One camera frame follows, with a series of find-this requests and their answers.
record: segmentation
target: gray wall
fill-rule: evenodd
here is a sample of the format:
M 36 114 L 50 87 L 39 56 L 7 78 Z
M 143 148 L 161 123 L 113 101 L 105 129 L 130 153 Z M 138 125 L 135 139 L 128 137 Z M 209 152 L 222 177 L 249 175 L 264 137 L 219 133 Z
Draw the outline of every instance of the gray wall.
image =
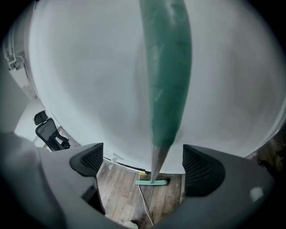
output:
M 6 63 L 0 57 L 0 131 L 14 131 L 29 103 L 29 98 L 10 76 Z

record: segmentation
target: black mesh chair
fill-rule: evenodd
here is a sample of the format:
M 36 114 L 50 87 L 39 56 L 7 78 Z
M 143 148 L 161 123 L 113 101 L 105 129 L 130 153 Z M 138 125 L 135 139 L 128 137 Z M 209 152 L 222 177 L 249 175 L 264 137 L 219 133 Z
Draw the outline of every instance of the black mesh chair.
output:
M 52 118 L 49 118 L 40 124 L 36 128 L 36 134 L 47 144 L 51 151 L 68 149 L 71 146 L 68 142 L 68 139 L 59 134 Z

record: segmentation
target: floor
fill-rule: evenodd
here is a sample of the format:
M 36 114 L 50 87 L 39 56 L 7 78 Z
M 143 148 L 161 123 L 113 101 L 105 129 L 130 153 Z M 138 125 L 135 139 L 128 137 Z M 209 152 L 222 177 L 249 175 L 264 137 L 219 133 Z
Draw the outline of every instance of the floor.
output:
M 134 221 L 139 229 L 151 227 L 145 213 L 144 205 L 138 186 L 138 173 L 104 160 L 97 175 L 101 201 L 105 208 L 106 217 L 124 224 Z M 143 196 L 150 210 L 154 224 L 170 214 L 182 201 L 184 175 L 162 175 L 157 179 L 170 178 L 167 186 L 141 186 Z M 149 180 L 150 176 L 140 176 L 141 180 Z

